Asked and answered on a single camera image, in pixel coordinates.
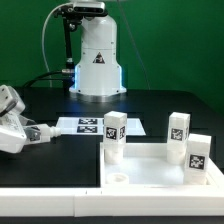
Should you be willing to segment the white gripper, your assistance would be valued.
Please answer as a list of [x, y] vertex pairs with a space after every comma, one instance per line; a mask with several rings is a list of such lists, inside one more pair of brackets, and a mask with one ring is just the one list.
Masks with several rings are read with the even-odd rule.
[[19, 153], [26, 142], [26, 134], [18, 119], [13, 113], [0, 117], [0, 151]]

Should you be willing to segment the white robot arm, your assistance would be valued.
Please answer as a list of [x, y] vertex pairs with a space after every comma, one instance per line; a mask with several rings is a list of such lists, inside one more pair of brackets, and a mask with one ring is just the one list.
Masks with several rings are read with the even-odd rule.
[[[126, 92], [116, 59], [117, 25], [110, 16], [81, 20], [81, 59], [74, 67], [73, 97], [108, 102]], [[49, 142], [61, 135], [58, 127], [36, 124], [23, 117], [25, 105], [11, 86], [0, 86], [0, 151], [20, 153], [25, 145]]]

